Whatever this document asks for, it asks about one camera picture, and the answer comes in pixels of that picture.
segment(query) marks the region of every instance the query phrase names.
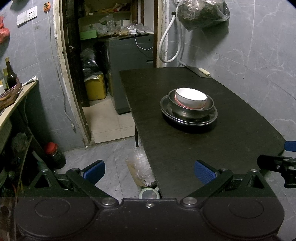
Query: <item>white hose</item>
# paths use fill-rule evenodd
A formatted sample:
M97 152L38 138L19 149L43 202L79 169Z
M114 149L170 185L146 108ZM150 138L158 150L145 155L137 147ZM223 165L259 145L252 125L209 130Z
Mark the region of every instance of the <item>white hose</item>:
M161 56L161 49L162 49L162 46L163 46L163 42L165 40L165 37L167 36L170 28L172 27L174 21L177 21L177 27L178 27L178 36L179 36L179 43L178 43L178 51L177 53L175 54L174 57L172 57L170 60L164 60L163 57ZM173 62L179 55L180 51L181 51L181 44L182 44L182 29L181 29L181 23L180 21L176 18L176 15L173 14L173 18L172 20L170 21L170 24L168 25L168 28L166 29L163 37L161 38L161 41L159 43L159 47L158 47L158 56L160 58L160 60L164 63L170 63L170 62Z

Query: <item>plastic container lid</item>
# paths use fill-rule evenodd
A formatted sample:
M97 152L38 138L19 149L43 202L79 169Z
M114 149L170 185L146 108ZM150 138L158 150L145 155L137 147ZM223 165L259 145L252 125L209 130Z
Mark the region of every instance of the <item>plastic container lid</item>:
M57 151L57 147L58 147L58 144L55 144L53 142L49 142L44 147L44 152L47 155L51 155L51 154L53 154L53 153L55 153Z
M145 188L140 192L140 199L159 199L159 193L153 188Z

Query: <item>gray appliance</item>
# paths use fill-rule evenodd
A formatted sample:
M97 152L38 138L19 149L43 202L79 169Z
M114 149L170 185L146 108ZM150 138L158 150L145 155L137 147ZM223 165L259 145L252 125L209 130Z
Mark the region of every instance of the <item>gray appliance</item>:
M151 34L136 35L136 39L141 48L153 47L153 35ZM153 48L149 51L140 49L136 45L134 36L122 39L120 37L108 38L104 42L108 86L114 108L118 114L130 112L119 71L153 68Z

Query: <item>dark tabletop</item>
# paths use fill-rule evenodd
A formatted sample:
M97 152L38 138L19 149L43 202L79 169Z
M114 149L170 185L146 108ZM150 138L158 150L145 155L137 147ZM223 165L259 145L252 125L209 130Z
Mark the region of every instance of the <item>dark tabletop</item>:
M194 175L201 159L216 169L237 174L258 168L261 154L278 155L285 139L250 105L214 79L200 78L186 68L127 70L120 73L136 127L152 171L165 198L185 197L202 186ZM163 117L160 100L169 91L188 87L215 102L216 127L188 133Z

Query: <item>wooden cutting board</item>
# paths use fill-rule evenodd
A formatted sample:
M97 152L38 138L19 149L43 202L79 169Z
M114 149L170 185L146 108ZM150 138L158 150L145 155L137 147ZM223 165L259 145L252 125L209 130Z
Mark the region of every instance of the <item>wooden cutting board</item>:
M16 86L0 95L0 111L6 107L9 107L16 101L21 88L22 84L18 83Z

